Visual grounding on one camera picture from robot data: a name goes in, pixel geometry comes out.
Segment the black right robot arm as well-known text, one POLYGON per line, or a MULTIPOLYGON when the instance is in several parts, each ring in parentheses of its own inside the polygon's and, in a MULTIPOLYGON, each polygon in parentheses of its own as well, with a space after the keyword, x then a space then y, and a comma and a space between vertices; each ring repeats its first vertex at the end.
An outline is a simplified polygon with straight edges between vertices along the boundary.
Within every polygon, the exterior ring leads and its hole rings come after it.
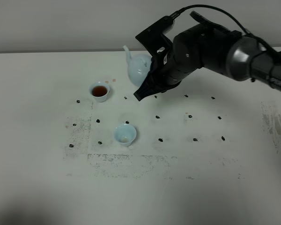
POLYGON ((148 75, 134 93, 138 100, 177 87, 200 68, 281 91, 281 51, 246 29, 230 31, 195 11, 191 17, 197 25, 169 40, 165 32, 181 13, 164 16, 136 36, 152 57, 148 75))

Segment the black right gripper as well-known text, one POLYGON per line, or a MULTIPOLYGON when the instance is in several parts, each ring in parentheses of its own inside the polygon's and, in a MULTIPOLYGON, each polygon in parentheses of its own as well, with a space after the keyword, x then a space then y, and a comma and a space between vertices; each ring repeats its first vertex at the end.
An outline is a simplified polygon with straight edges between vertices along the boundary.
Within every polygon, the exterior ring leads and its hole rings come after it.
POLYGON ((177 70, 173 43, 164 34, 173 24, 174 19, 171 16, 164 16, 135 37, 152 56, 150 71, 134 92, 138 101, 177 87, 188 75, 177 70))

